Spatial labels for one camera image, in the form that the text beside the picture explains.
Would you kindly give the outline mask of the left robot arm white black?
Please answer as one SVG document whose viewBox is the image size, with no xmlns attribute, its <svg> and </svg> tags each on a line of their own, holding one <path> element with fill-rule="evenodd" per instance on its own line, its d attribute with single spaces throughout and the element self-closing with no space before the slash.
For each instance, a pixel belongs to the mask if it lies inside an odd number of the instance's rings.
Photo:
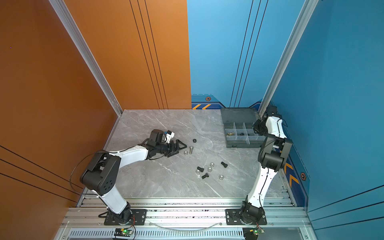
<svg viewBox="0 0 384 240">
<path fill-rule="evenodd" d="M 127 165 L 155 160 L 162 157 L 172 157 L 187 145 L 180 140 L 169 143 L 146 142 L 117 152 L 97 152 L 80 177 L 80 182 L 93 191 L 107 206 L 108 215 L 113 217 L 119 225 L 126 225 L 133 217 L 131 205 L 123 198 L 116 187 L 119 169 Z"/>
</svg>

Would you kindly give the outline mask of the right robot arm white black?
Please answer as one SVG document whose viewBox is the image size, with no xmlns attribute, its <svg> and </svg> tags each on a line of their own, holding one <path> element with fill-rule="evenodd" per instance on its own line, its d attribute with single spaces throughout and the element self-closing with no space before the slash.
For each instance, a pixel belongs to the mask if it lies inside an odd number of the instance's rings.
<svg viewBox="0 0 384 240">
<path fill-rule="evenodd" d="M 262 118 L 257 120 L 254 132 L 265 136 L 258 154 L 260 170 L 257 174 L 255 184 L 242 202 L 239 212 L 240 220 L 244 225 L 265 225 L 266 214 L 264 201 L 270 184 L 280 169 L 284 168 L 293 145 L 284 133 L 284 119 L 278 113 L 276 106 L 268 106 Z"/>
</svg>

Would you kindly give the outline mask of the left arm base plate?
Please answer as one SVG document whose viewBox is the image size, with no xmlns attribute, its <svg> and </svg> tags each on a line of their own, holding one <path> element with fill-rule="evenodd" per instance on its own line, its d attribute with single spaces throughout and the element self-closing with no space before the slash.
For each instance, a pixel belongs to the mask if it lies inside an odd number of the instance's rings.
<svg viewBox="0 0 384 240">
<path fill-rule="evenodd" d="M 112 211 L 107 211 L 106 214 L 100 214 L 99 216 L 105 217 L 105 226 L 143 226 L 147 218 L 147 210 L 130 209 L 123 211 L 121 214 L 115 214 Z"/>
</svg>

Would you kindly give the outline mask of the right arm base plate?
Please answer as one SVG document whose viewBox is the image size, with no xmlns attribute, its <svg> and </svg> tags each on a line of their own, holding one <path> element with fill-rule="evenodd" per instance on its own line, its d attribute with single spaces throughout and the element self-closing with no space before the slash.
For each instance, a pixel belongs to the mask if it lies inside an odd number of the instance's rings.
<svg viewBox="0 0 384 240">
<path fill-rule="evenodd" d="M 241 213 L 240 209 L 226 209 L 227 225 L 267 225 L 267 217 L 264 209 L 256 208 L 255 212 L 250 210 Z"/>
</svg>

